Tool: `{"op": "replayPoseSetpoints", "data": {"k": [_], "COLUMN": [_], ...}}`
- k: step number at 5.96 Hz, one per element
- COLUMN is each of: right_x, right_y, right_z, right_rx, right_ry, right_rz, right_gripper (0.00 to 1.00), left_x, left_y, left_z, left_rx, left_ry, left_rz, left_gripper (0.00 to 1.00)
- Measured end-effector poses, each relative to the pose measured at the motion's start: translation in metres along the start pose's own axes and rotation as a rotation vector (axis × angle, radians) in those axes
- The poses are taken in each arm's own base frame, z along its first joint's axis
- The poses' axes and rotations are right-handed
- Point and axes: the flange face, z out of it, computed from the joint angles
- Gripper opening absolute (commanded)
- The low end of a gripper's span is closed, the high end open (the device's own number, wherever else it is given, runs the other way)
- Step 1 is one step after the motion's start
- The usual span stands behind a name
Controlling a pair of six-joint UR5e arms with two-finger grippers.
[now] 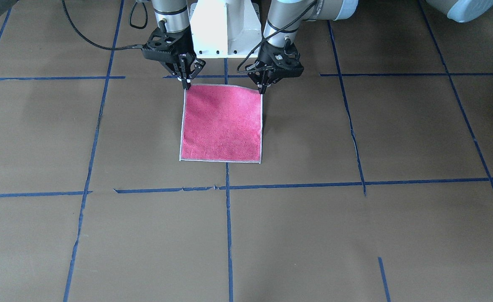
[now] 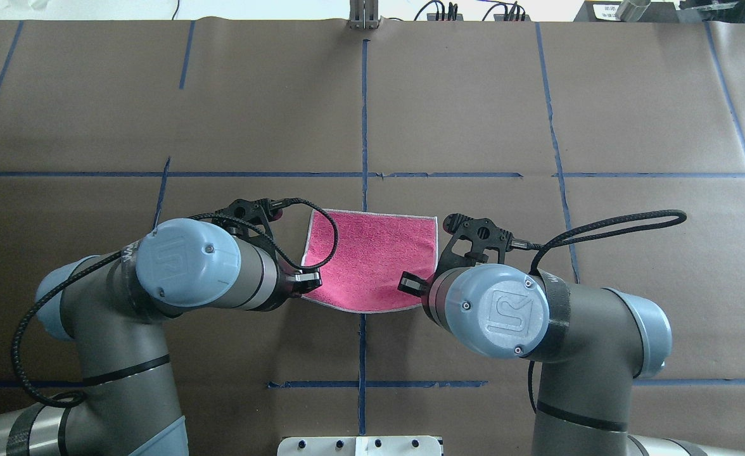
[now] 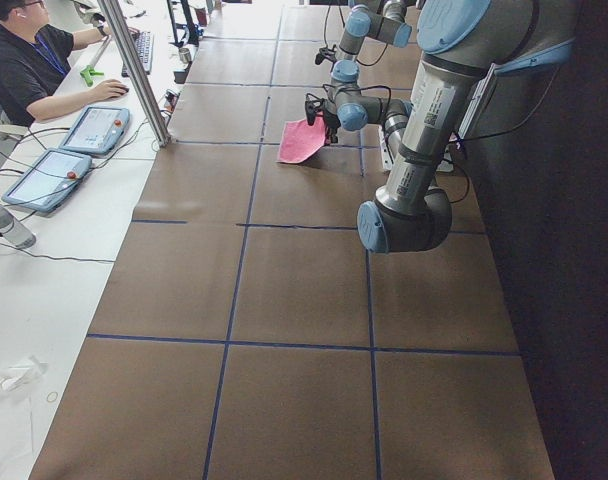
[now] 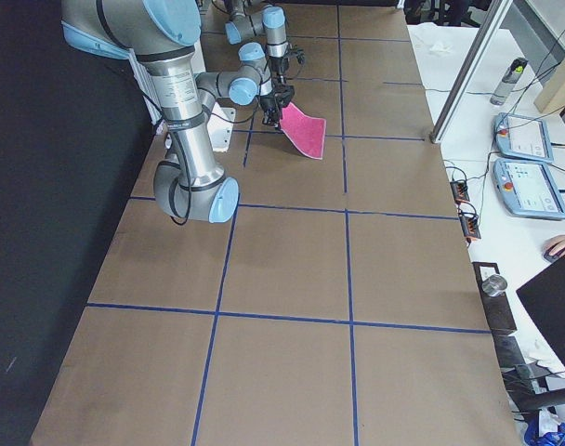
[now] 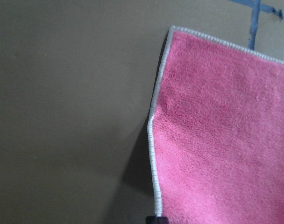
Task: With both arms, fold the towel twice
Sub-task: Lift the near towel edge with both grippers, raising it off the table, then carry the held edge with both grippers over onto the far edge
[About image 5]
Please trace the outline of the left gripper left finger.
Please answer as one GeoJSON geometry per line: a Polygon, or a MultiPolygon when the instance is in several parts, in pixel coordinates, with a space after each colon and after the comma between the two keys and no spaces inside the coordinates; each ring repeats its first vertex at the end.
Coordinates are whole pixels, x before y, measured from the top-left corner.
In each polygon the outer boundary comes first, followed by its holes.
{"type": "Polygon", "coordinates": [[[157,224],[157,217],[156,216],[147,216],[145,218],[145,224],[157,224]]]}

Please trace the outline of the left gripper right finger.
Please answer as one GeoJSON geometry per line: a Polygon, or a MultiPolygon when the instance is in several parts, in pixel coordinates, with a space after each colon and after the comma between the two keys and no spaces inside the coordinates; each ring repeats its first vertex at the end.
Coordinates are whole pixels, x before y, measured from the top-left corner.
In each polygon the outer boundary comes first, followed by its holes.
{"type": "Polygon", "coordinates": [[[169,224],[167,217],[157,217],[157,224],[169,224]]]}

